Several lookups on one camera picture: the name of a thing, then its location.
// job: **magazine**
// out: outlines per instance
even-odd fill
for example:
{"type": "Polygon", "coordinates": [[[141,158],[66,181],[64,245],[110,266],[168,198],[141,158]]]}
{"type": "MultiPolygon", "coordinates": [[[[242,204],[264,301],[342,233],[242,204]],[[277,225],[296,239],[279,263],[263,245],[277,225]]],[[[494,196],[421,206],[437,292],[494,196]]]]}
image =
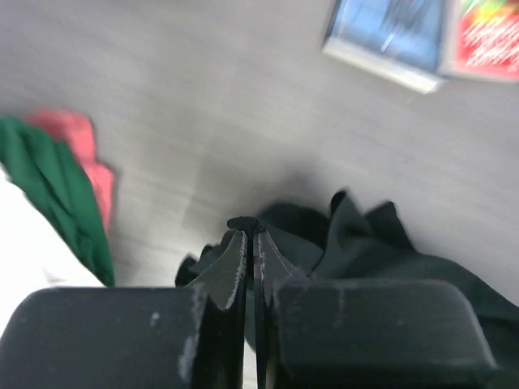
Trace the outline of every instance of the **magazine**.
{"type": "Polygon", "coordinates": [[[444,81],[438,69],[444,0],[340,0],[323,51],[422,93],[444,81]]]}
{"type": "Polygon", "coordinates": [[[519,0],[457,0],[445,74],[519,79],[519,0]]]}

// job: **dark green cloth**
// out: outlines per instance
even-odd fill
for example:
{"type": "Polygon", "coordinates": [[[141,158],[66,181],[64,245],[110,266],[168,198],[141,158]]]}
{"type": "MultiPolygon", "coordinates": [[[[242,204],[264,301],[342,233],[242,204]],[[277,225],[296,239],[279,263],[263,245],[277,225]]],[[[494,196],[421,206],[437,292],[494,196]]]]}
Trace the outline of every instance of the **dark green cloth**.
{"type": "Polygon", "coordinates": [[[0,162],[76,258],[104,285],[113,286],[114,269],[96,198],[66,142],[54,142],[19,119],[0,118],[0,162]]]}

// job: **black fabric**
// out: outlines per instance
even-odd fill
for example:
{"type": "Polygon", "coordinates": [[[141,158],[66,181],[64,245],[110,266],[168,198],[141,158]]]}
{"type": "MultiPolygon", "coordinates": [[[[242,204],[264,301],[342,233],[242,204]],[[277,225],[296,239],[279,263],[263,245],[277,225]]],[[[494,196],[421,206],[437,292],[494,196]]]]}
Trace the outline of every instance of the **black fabric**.
{"type": "MultiPolygon", "coordinates": [[[[519,308],[456,263],[417,252],[393,203],[383,203],[362,215],[348,194],[341,191],[333,196],[329,217],[295,204],[275,203],[258,218],[265,223],[281,254],[307,276],[433,279],[454,284],[474,307],[498,363],[519,369],[519,308]]],[[[229,231],[219,245],[211,250],[204,249],[198,262],[193,263],[190,259],[183,263],[182,277],[186,280],[196,278],[223,253],[231,235],[229,231]]],[[[254,294],[251,288],[250,280],[246,338],[254,348],[254,294]]]]}

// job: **blue book cover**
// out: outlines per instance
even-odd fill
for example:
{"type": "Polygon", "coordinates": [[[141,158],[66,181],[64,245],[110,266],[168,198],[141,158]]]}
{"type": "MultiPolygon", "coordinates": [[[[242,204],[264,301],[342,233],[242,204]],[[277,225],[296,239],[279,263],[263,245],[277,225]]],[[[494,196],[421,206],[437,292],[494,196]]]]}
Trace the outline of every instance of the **blue book cover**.
{"type": "Polygon", "coordinates": [[[407,81],[397,81],[413,83],[412,79],[418,74],[430,76],[429,80],[437,83],[443,30],[443,0],[341,0],[328,34],[328,42],[334,46],[327,51],[330,54],[339,51],[335,54],[345,57],[340,51],[350,50],[347,54],[352,57],[362,55],[360,51],[355,52],[361,49],[366,55],[360,62],[355,58],[344,59],[394,79],[407,77],[397,68],[401,64],[405,71],[413,69],[415,74],[410,73],[407,81]],[[384,70],[377,71],[373,63],[366,64],[366,61],[377,61],[376,65],[384,70]],[[392,77],[388,74],[392,71],[400,73],[392,77]]]}

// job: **red cloth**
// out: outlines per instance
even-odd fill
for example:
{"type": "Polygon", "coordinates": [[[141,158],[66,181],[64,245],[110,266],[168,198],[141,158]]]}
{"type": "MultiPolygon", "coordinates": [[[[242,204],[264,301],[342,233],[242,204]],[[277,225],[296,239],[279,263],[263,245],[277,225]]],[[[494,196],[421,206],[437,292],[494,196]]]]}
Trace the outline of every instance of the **red cloth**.
{"type": "Polygon", "coordinates": [[[44,129],[53,139],[63,139],[68,143],[92,184],[106,231],[112,212],[114,174],[96,159],[96,141],[88,118],[74,112],[37,110],[28,116],[27,122],[44,129]]]}

